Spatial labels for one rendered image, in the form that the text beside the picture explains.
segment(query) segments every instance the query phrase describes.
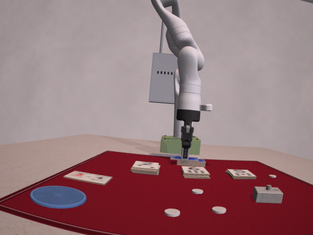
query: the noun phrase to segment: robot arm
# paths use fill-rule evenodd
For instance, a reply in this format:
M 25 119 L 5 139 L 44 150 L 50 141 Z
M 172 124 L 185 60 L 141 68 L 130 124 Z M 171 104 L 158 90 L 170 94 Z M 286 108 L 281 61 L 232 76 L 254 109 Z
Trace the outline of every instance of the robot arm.
M 181 156 L 182 159 L 188 159 L 194 131 L 192 122 L 200 120 L 201 80 L 198 71 L 204 66 L 204 57 L 182 20 L 179 0 L 151 2 L 167 27 L 169 48 L 178 58 L 180 86 L 176 118 L 184 121 L 181 128 Z M 172 13 L 165 9 L 168 6 L 172 7 Z

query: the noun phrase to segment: blue disc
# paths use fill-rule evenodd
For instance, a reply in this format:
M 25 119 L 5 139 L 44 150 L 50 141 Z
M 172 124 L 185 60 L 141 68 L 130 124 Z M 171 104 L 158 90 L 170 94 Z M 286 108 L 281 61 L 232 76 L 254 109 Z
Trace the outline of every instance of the blue disc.
M 45 186 L 32 190 L 30 198 L 43 207 L 66 209 L 84 204 L 86 195 L 80 190 L 64 186 Z

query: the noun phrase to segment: white wall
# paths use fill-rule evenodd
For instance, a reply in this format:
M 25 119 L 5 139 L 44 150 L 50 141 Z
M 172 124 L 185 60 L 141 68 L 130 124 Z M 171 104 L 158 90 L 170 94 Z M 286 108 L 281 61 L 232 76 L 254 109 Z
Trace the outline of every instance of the white wall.
M 194 135 L 313 160 L 313 4 L 180 4 L 213 104 Z M 174 105 L 148 102 L 160 29 L 149 0 L 0 0 L 0 144 L 172 135 Z

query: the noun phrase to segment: white disc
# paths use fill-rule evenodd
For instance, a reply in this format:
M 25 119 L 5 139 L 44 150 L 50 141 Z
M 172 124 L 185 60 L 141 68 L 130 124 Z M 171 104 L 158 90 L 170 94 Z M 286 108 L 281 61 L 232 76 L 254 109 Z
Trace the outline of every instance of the white disc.
M 166 214 L 169 217 L 177 217 L 180 215 L 180 211 L 176 209 L 166 209 L 164 211 L 164 214 Z
M 203 194 L 203 190 L 202 190 L 202 189 L 198 189 L 198 188 L 194 188 L 194 189 L 192 190 L 192 192 L 193 192 L 194 194 Z
M 225 207 L 213 207 L 212 211 L 216 214 L 224 214 L 226 212 Z

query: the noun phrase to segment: green base block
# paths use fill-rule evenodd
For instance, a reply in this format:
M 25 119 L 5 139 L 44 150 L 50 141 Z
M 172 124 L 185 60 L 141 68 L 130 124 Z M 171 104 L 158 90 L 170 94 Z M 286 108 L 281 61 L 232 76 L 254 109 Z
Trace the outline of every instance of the green base block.
M 201 140 L 198 137 L 194 136 L 191 141 L 189 154 L 199 155 L 200 145 L 201 145 Z M 173 136 L 162 136 L 160 152 L 181 154 L 181 139 L 175 138 Z

